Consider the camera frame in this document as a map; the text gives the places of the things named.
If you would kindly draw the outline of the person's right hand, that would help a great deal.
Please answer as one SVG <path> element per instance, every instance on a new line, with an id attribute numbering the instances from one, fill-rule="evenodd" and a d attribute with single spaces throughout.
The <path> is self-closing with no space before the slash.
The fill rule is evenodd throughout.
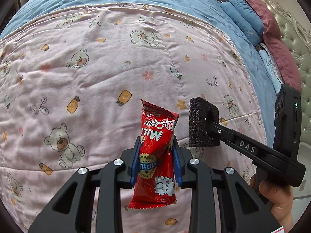
<path id="1" fill-rule="evenodd" d="M 259 185 L 260 193 L 273 203 L 271 212 L 285 232 L 293 227 L 293 188 L 292 186 L 278 186 L 263 180 Z"/>

